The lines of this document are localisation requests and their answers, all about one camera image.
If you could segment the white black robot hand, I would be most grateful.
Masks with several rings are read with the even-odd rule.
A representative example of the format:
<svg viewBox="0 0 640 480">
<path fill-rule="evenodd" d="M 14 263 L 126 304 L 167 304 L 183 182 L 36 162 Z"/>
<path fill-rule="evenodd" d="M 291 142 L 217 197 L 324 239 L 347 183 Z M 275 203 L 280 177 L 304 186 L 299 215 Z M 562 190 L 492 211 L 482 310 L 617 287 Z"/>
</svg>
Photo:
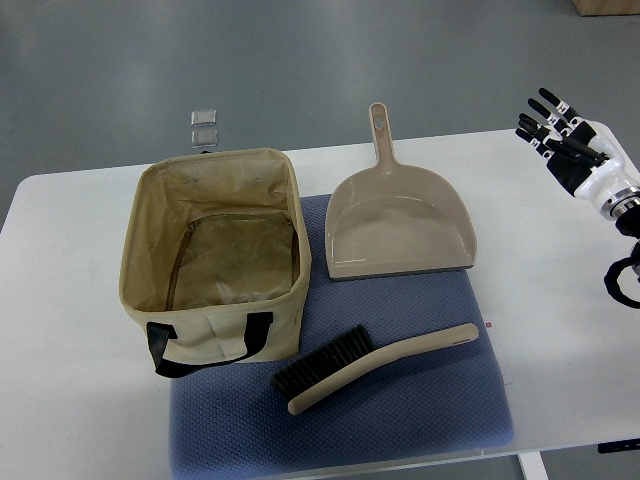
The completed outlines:
<svg viewBox="0 0 640 480">
<path fill-rule="evenodd" d="M 611 216 L 615 203 L 639 192 L 639 183 L 625 172 L 622 150 L 612 135 L 551 91 L 541 88 L 539 95 L 544 103 L 531 98 L 528 105 L 542 119 L 522 113 L 516 135 L 545 159 L 547 169 L 571 196 Z"/>
</svg>

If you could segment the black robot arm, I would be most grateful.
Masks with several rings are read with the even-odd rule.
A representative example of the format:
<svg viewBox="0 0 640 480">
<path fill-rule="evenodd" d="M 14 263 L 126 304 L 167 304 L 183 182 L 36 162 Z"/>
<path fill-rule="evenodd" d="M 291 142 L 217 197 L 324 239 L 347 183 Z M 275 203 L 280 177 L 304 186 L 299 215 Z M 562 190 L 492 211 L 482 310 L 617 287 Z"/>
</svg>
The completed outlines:
<svg viewBox="0 0 640 480">
<path fill-rule="evenodd" d="M 619 278 L 628 268 L 639 276 L 639 187 L 630 186 L 607 196 L 600 207 L 600 215 L 613 221 L 622 236 L 636 240 L 627 257 L 610 265 L 604 276 L 604 285 L 608 294 L 618 303 L 638 309 L 639 301 L 622 291 Z"/>
</svg>

